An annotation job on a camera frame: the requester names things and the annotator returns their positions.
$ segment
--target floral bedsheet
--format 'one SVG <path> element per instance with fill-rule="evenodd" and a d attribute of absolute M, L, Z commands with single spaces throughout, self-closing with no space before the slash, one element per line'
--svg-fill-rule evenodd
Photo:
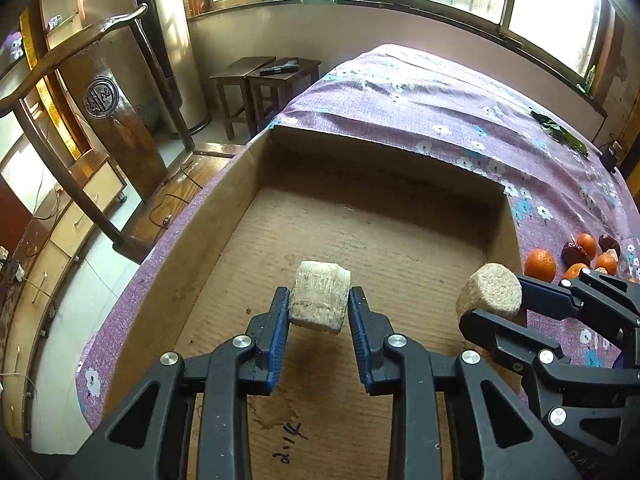
<path fill-rule="evenodd" d="M 530 110 L 583 140 L 584 158 L 553 141 Z M 457 63 L 386 44 L 331 70 L 273 123 L 372 139 L 433 156 L 500 182 L 511 204 L 522 261 L 560 252 L 581 232 L 620 242 L 618 276 L 640 281 L 640 215 L 626 184 L 599 151 L 524 95 Z M 557 339 L 576 364 L 611 366 L 618 349 L 576 320 L 529 312 L 529 327 Z"/>

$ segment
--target sponge block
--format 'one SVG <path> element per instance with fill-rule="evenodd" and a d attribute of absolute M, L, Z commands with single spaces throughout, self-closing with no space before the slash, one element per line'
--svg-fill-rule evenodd
<path fill-rule="evenodd" d="M 338 264 L 300 263 L 289 300 L 289 321 L 337 334 L 344 321 L 350 285 L 351 273 Z"/>
<path fill-rule="evenodd" d="M 512 319 L 522 304 L 522 286 L 501 264 L 484 264 L 465 283 L 456 302 L 458 319 L 475 308 Z"/>

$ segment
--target wooden shelf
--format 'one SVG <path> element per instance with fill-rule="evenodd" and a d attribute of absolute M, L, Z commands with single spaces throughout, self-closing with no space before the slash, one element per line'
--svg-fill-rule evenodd
<path fill-rule="evenodd" d="M 106 210 L 125 186 L 108 156 L 94 150 L 83 154 L 69 172 L 89 195 L 97 197 L 101 210 Z M 25 279 L 0 312 L 0 335 L 6 334 L 0 338 L 2 373 L 10 374 L 2 382 L 2 416 L 13 438 L 28 439 L 31 385 L 26 377 L 31 376 L 43 327 L 56 312 L 52 298 L 93 228 L 66 193 L 54 189 L 36 210 L 14 252 Z"/>

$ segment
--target floor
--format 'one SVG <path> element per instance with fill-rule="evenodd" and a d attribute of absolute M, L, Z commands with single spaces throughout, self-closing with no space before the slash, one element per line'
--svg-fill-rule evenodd
<path fill-rule="evenodd" d="M 166 165 L 182 151 L 182 143 L 159 132 L 154 136 Z M 238 132 L 234 142 L 245 144 L 248 133 Z M 201 142 L 229 142 L 222 124 L 215 121 L 193 139 Z M 128 185 L 127 201 L 110 211 L 114 225 L 122 228 L 140 203 Z M 31 412 L 31 442 L 34 451 L 72 454 L 91 434 L 84 421 L 76 394 L 76 370 L 86 343 L 126 288 L 138 264 L 116 253 L 111 241 L 95 230 L 88 241 L 86 258 L 68 278 L 58 298 L 60 307 L 49 330 L 34 378 L 36 396 Z"/>

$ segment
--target purple bedsheet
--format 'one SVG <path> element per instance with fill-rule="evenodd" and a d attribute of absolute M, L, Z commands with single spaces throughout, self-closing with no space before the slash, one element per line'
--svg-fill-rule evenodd
<path fill-rule="evenodd" d="M 531 117 L 542 112 L 580 137 L 588 159 L 557 144 Z M 293 99 L 271 124 L 287 124 L 384 142 L 482 174 L 504 185 L 516 221 L 521 257 L 545 248 L 556 258 L 572 235 L 612 235 L 622 255 L 618 276 L 640 281 L 640 215 L 619 172 L 570 126 L 527 97 L 457 63 L 397 45 L 382 45 L 331 70 Z M 164 234 L 81 357 L 76 387 L 91 428 L 138 306 L 168 251 L 214 177 Z M 530 327 L 556 338 L 576 364 L 611 366 L 618 350 L 576 320 L 527 314 Z"/>

